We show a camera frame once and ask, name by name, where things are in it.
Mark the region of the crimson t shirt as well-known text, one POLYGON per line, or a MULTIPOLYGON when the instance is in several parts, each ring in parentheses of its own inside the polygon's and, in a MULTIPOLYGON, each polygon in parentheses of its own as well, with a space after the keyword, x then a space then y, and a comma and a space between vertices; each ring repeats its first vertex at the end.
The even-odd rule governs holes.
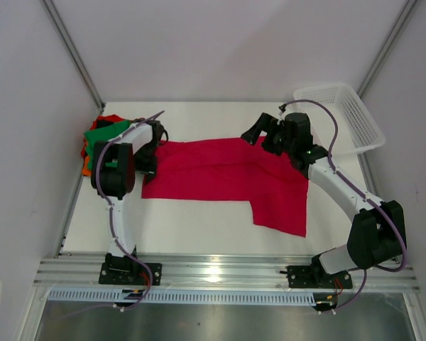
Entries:
POLYGON ((169 141, 156 156, 157 175, 142 186, 143 198, 247 201, 255 225, 306 236, 309 182, 288 159, 240 138, 169 141))

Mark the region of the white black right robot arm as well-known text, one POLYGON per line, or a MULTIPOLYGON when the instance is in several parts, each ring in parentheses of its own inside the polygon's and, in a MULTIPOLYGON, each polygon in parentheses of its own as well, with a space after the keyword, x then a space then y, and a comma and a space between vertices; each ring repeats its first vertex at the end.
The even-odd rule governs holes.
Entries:
POLYGON ((366 192, 334 164, 330 150, 314 143, 310 119, 304 113, 288 114, 283 120, 262 113, 241 138, 255 145, 265 137, 262 148, 274 155, 288 155, 292 167, 319 186, 351 221, 347 243, 315 256, 310 278, 327 286, 336 274, 353 269, 383 268, 383 262, 401 256, 401 271, 407 261, 404 213, 395 200, 384 202, 366 192))

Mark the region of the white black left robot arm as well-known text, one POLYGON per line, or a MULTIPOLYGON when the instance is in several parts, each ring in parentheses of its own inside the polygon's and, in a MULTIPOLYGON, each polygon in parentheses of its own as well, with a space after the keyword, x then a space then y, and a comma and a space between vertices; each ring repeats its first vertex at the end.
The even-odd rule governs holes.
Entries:
POLYGON ((108 137, 89 140, 92 174, 90 181, 98 196, 106 202, 111 234, 109 251, 105 257, 104 274, 115 275, 122 283, 134 283, 141 272, 152 276, 151 267, 138 259, 136 245, 129 236, 126 204, 136 183, 136 174, 153 179, 157 173, 155 150, 167 131, 154 115, 120 123, 124 130, 113 125, 108 137))

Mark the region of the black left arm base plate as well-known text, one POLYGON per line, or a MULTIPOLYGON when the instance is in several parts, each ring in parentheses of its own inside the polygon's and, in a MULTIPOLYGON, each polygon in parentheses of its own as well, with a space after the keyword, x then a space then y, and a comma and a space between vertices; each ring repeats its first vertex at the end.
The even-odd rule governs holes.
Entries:
MULTIPOLYGON (((163 274, 163 265, 161 263, 147 263, 146 265, 153 276, 152 286, 159 286, 163 274)), ((148 271, 142 265, 135 262, 127 270, 114 269, 110 265, 103 263, 99 273, 99 284, 143 286, 146 283, 146 279, 149 278, 148 271)))

